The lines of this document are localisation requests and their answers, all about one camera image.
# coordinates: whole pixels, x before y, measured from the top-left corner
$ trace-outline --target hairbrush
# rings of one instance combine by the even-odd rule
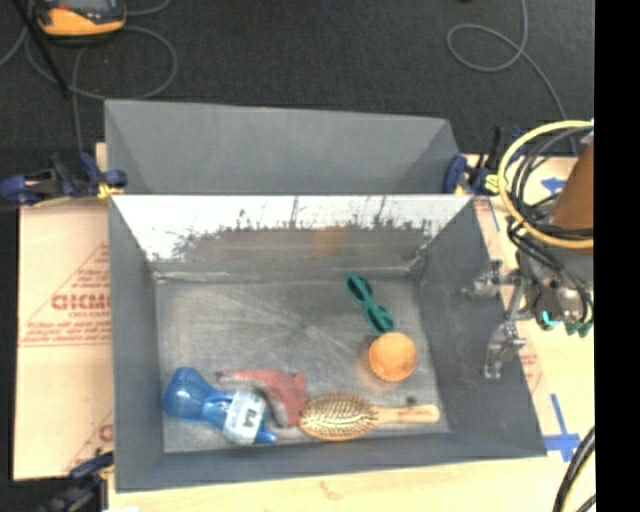
[[[300,429],[325,441],[346,441],[363,436],[381,423],[437,423],[436,405],[376,407],[350,395],[326,395],[307,402],[300,416]]]

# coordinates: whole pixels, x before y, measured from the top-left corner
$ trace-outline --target brown object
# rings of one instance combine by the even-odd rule
[[[325,441],[347,441],[365,435],[381,423],[437,423],[436,405],[375,407],[363,398],[326,395],[311,400],[300,416],[300,429]]]
[[[565,229],[593,227],[593,155],[592,140],[578,157],[567,183],[556,199],[549,224]],[[581,249],[581,252],[593,254],[593,248]]]
[[[266,368],[255,370],[226,370],[217,374],[225,386],[250,386],[264,393],[273,418],[281,427],[295,427],[307,401],[306,378],[303,373],[293,376]]]

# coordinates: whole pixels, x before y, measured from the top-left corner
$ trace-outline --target bin floor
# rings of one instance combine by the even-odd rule
[[[380,425],[370,437],[448,432],[428,349],[428,326],[409,277],[365,276],[376,303],[393,315],[395,329],[418,349],[418,364],[402,382],[378,379],[367,365],[376,338],[362,306],[341,279],[289,279],[280,282],[219,283],[157,279],[156,311],[163,390],[180,366],[196,368],[214,387],[227,369],[270,368],[302,372],[309,399],[347,393],[378,406],[433,403],[442,420],[434,425]],[[166,452],[228,449],[207,424],[163,415]],[[280,444],[314,440],[298,428],[274,430]]]

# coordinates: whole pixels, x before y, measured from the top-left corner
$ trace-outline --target orange ball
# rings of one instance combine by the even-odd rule
[[[387,382],[406,379],[418,360],[415,343],[401,332],[387,332],[369,347],[369,364],[379,378]]]

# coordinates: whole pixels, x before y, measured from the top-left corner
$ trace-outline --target bottle label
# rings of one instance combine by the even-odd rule
[[[266,408],[267,402],[260,395],[251,391],[236,391],[229,406],[222,435],[235,444],[253,444]]]

